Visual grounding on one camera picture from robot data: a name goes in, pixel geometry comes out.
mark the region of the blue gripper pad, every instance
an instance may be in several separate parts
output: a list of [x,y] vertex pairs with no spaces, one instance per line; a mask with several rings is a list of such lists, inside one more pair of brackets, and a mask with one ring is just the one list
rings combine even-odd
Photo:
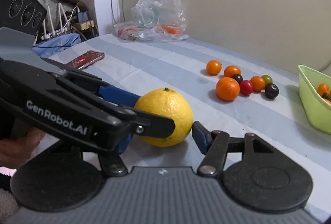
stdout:
[[270,215],[238,205],[213,178],[190,167],[134,167],[107,179],[90,201],[72,210],[20,208],[4,224],[318,224],[304,210]]
[[210,132],[206,130],[199,122],[194,122],[192,125],[192,137],[198,146],[200,152],[204,155],[207,154],[210,144],[208,144],[207,136]]
[[114,86],[100,87],[99,93],[104,100],[115,104],[134,107],[140,96]]
[[[127,92],[123,89],[114,86],[108,87],[100,87],[99,94],[102,95],[105,101],[112,102],[115,104],[122,104],[130,107],[134,107],[137,100],[140,96],[133,94],[131,92]],[[129,134],[123,141],[121,141],[116,146],[116,151],[119,154],[123,154],[124,151],[127,149],[128,145],[132,140],[132,134]]]

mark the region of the striped tablecloth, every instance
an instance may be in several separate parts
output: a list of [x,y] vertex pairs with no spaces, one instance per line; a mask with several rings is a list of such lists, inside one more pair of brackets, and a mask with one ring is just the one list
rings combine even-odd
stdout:
[[[219,129],[235,137],[243,137],[246,132],[259,135],[311,174],[314,188],[306,209],[322,221],[331,214],[331,136],[310,126],[299,98],[297,76],[192,39],[176,43],[139,43],[109,34],[51,58],[67,63],[88,50],[105,52],[106,57],[86,72],[138,95],[160,87],[172,87],[189,102],[194,120],[207,129]],[[214,92],[219,77],[205,73],[206,63],[211,59],[221,61],[223,67],[240,67],[245,79],[270,75],[279,87],[279,96],[274,101],[262,94],[251,94],[248,98],[239,96],[230,103],[220,101]],[[54,141],[47,137],[39,150]],[[98,165],[93,154],[84,157]],[[135,137],[122,157],[129,169],[132,166],[192,166],[196,170],[204,156],[190,135],[183,143],[170,148],[155,148]],[[240,154],[229,154],[226,167],[239,160]]]

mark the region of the phone screen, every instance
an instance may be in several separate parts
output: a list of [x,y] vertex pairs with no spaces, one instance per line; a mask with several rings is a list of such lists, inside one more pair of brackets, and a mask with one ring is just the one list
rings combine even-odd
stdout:
[[68,62],[66,65],[78,70],[83,70],[93,63],[102,60],[104,57],[105,53],[90,50]]

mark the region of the camera lens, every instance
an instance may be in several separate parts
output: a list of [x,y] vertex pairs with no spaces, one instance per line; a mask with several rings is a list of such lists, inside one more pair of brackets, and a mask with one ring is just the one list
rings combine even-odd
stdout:
[[41,13],[38,13],[36,17],[34,18],[34,21],[32,23],[32,27],[36,28],[39,25],[39,22],[41,21]]
[[13,0],[12,4],[10,5],[9,15],[13,18],[17,16],[22,8],[23,0]]
[[22,25],[26,26],[30,22],[32,16],[34,15],[34,9],[35,7],[32,3],[29,3],[28,6],[24,9],[21,18]]

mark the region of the cherry tomato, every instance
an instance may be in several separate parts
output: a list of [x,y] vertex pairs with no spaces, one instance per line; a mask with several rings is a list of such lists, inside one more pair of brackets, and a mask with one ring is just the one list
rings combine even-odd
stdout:
[[274,99],[278,96],[279,89],[275,84],[269,83],[265,86],[264,93],[265,93],[267,98]]
[[328,104],[331,104],[331,102],[327,99],[323,99],[325,102],[327,102]]
[[233,75],[241,75],[241,70],[234,65],[229,65],[224,69],[225,77],[232,77]]
[[244,80],[243,77],[239,74],[233,75],[232,78],[236,80],[239,84]]
[[254,90],[253,83],[249,80],[244,80],[240,83],[240,93],[249,96]]
[[261,76],[263,78],[263,80],[265,81],[265,84],[269,84],[269,83],[272,83],[272,78],[268,75],[263,75]]
[[322,95],[322,98],[323,98],[323,99],[330,100],[330,95],[327,94],[327,93],[324,93],[324,94]]
[[211,60],[207,63],[206,70],[210,75],[218,75],[222,69],[222,64],[217,60]]

